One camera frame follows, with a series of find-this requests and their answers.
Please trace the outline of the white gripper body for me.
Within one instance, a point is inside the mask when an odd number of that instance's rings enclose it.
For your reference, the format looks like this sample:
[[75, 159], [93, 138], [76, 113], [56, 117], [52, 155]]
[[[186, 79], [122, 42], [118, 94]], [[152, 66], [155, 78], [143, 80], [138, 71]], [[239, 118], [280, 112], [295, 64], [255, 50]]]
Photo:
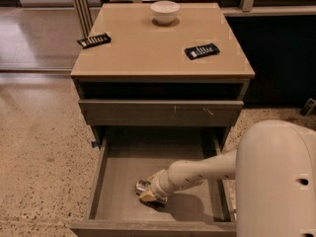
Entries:
[[174, 192], [174, 186], [166, 170], [161, 170], [153, 176], [151, 190], [158, 198], [166, 198]]

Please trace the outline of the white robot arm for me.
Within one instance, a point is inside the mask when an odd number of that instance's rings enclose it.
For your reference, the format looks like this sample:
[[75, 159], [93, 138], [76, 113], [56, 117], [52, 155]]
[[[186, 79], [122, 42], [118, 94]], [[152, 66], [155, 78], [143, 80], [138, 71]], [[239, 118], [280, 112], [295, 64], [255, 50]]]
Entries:
[[135, 185], [165, 203], [206, 179], [233, 180], [237, 237], [316, 237], [316, 131], [284, 120], [255, 123], [235, 150], [179, 160]]

